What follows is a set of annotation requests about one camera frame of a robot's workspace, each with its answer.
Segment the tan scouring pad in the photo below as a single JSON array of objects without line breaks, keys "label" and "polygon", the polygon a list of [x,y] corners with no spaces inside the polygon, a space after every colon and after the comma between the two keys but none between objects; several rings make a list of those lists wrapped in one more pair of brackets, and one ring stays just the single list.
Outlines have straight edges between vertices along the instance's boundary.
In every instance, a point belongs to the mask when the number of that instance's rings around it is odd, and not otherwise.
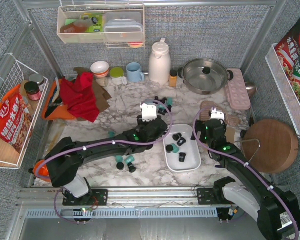
[{"label": "tan scouring pad", "polygon": [[225,132],[227,142],[233,144],[235,142],[235,135],[236,135],[236,130],[234,128],[227,127]]}]

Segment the white storage basket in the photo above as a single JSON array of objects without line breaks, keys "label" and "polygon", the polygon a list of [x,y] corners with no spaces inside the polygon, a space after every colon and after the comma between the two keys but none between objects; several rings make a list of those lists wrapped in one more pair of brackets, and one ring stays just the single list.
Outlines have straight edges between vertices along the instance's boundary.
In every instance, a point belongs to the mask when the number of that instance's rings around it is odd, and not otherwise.
[{"label": "white storage basket", "polygon": [[[186,139],[186,143],[178,146],[177,142],[173,140],[173,135],[181,133],[182,137]],[[197,142],[192,139],[193,128],[187,124],[175,124],[171,127],[170,133],[163,139],[163,147],[165,154],[165,161],[167,167],[175,173],[183,173],[197,170],[201,164],[201,155]],[[179,147],[178,153],[167,153],[166,146],[175,144]],[[185,162],[179,162],[179,153],[186,153]]]}]

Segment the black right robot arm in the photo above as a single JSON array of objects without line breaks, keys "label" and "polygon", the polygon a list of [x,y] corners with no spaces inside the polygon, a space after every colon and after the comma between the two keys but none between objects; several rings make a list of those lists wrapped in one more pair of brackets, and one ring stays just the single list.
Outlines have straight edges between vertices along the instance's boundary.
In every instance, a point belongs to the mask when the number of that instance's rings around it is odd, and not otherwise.
[{"label": "black right robot arm", "polygon": [[237,204],[257,223],[267,240],[300,240],[299,202],[291,191],[282,191],[266,180],[239,148],[227,141],[227,126],[220,117],[202,122],[196,116],[193,136],[205,149],[209,157],[235,175],[245,186],[237,191],[235,181],[220,187],[221,196]]}]

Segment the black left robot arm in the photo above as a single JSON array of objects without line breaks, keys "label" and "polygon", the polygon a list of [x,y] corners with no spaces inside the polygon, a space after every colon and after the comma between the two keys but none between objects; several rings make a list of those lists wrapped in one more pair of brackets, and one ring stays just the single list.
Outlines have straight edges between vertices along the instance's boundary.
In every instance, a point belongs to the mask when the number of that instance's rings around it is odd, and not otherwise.
[{"label": "black left robot arm", "polygon": [[45,157],[51,184],[64,187],[79,199],[90,191],[88,182],[77,174],[80,167],[108,157],[143,153],[167,132],[168,124],[160,116],[150,121],[139,116],[137,127],[114,137],[90,142],[65,137]]}]

